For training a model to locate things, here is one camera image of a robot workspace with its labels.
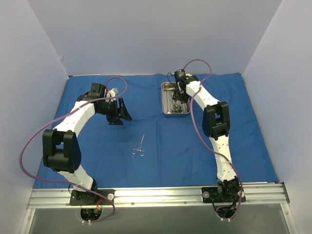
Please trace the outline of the stainless steel instrument tray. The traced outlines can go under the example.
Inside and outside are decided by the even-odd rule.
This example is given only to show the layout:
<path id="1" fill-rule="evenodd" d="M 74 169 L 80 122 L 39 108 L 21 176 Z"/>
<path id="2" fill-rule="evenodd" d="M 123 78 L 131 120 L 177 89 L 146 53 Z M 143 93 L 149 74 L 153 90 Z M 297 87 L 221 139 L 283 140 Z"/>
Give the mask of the stainless steel instrument tray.
<path id="1" fill-rule="evenodd" d="M 164 82 L 161 85 L 161 99 L 162 99 L 162 111 L 167 117 L 183 117 L 190 113 L 189 102 L 183 104 L 182 113 L 171 112 L 171 99 L 173 99 L 173 92 L 176 84 L 170 82 Z"/>

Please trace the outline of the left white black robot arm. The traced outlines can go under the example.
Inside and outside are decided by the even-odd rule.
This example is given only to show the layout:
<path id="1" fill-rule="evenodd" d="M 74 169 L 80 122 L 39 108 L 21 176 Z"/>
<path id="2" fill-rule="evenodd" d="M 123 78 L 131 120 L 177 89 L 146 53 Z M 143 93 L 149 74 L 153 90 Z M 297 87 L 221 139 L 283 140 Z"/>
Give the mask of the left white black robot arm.
<path id="1" fill-rule="evenodd" d="M 106 116 L 110 125 L 123 125 L 124 120 L 132 120 L 118 89 L 109 90 L 105 85 L 92 83 L 91 90 L 77 98 L 64 120 L 42 134 L 44 166 L 66 178 L 81 192 L 80 197 L 86 204 L 98 200 L 98 191 L 95 180 L 81 165 L 78 136 L 95 114 Z"/>

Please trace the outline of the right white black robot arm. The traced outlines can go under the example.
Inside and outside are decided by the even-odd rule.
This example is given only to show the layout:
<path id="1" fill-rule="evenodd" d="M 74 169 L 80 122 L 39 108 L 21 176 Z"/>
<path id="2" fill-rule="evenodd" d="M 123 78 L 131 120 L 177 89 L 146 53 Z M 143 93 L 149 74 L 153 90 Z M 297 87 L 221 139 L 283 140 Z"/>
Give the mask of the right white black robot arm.
<path id="1" fill-rule="evenodd" d="M 220 200 L 228 201 L 239 194 L 239 181 L 229 148 L 229 106 L 214 98 L 195 75 L 180 69 L 174 72 L 174 77 L 177 87 L 173 100 L 186 103 L 193 98 L 203 111 L 202 130 L 212 144 L 217 166 L 216 195 Z"/>

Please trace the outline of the blue surgical drape cloth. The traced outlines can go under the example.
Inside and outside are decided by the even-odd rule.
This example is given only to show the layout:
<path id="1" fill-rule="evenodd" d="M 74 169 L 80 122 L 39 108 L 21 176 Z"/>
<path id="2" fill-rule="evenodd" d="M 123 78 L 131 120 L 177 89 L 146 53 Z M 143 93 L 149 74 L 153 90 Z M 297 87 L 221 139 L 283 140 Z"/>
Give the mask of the blue surgical drape cloth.
<path id="1" fill-rule="evenodd" d="M 199 75 L 204 87 L 230 109 L 229 147 L 234 166 L 244 182 L 277 182 L 268 150 L 239 73 Z M 162 111 L 161 85 L 166 76 L 125 76 L 109 81 L 106 76 L 71 77 L 57 110 L 60 117 L 73 108 L 92 83 L 107 84 L 124 92 L 132 121 L 109 125 L 94 115 L 78 136 L 81 164 L 101 188 L 172 187 L 216 183 L 215 156 L 203 134 L 203 113 L 194 104 L 193 114 L 167 117 Z M 140 144 L 144 156 L 132 155 Z"/>

